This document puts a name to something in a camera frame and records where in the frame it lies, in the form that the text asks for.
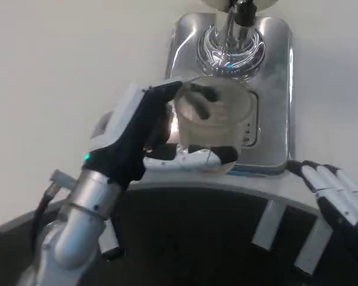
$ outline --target reflective metal surface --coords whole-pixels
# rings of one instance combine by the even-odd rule
[[[197,45],[205,31],[215,23],[215,14],[188,14],[177,23],[172,36],[166,78],[178,76],[184,80],[203,76],[197,58]],[[257,135],[254,144],[242,142],[240,158],[234,170],[242,172],[280,173],[292,149],[293,50],[289,26],[281,19],[258,17],[255,25],[266,45],[266,54],[258,71],[245,81],[257,95],[257,125],[251,125]],[[177,127],[173,126],[170,142],[178,142]]]
[[[236,40],[231,45],[228,45],[227,40],[222,45],[217,44],[218,33],[215,26],[207,29],[197,45],[197,56],[205,74],[249,77],[256,71],[264,58],[265,44],[256,30],[240,29],[245,30],[249,39],[244,43]]]
[[[264,58],[265,44],[255,27],[235,22],[238,1],[229,13],[216,13],[215,24],[200,38],[197,56],[205,74],[248,77]]]

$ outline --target white robotic hand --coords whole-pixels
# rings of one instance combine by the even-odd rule
[[[358,184],[328,164],[289,161],[287,169],[316,195],[323,218],[358,262]]]

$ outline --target black cable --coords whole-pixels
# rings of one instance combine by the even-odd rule
[[[33,253],[36,251],[37,237],[42,226],[42,218],[44,217],[44,213],[47,210],[49,203],[53,200],[59,190],[60,187],[57,186],[57,184],[51,184],[44,192],[44,195],[42,196],[42,199],[35,211],[35,215],[32,220],[32,226],[30,227],[30,249]]]

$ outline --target silver cylinder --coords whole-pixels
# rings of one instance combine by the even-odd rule
[[[121,193],[117,184],[108,184],[101,173],[83,170],[72,192],[67,217],[54,249],[54,257],[65,269],[78,268],[95,253],[115,201]]]
[[[84,265],[95,253],[98,238],[105,229],[104,220],[79,208],[70,208],[66,226],[54,249],[54,258],[63,269]]]
[[[122,191],[119,185],[108,184],[108,180],[109,178],[101,173],[83,170],[72,192],[70,203],[107,219]]]
[[[222,53],[242,52],[252,42],[254,27],[242,27],[234,20],[237,5],[231,7],[228,13],[216,12],[215,32],[217,45]]]

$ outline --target robotic hand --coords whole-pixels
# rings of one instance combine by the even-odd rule
[[[323,218],[358,263],[358,184],[328,164],[289,161],[287,169],[316,195]]]
[[[49,224],[38,238],[39,218],[61,185],[52,184],[36,210],[32,231],[34,265],[22,275],[18,285],[77,285],[95,260],[98,239],[119,195],[131,181],[139,181],[146,168],[194,170],[237,160],[233,147],[207,150],[200,146],[189,146],[173,161],[145,158],[147,149],[168,140],[168,102],[182,85],[176,81],[147,89],[130,86],[124,100],[101,118],[79,179],[68,183],[72,189],[68,203],[61,208],[59,220]],[[207,100],[217,100],[211,88],[194,84],[188,88]],[[196,102],[193,104],[202,113]]]

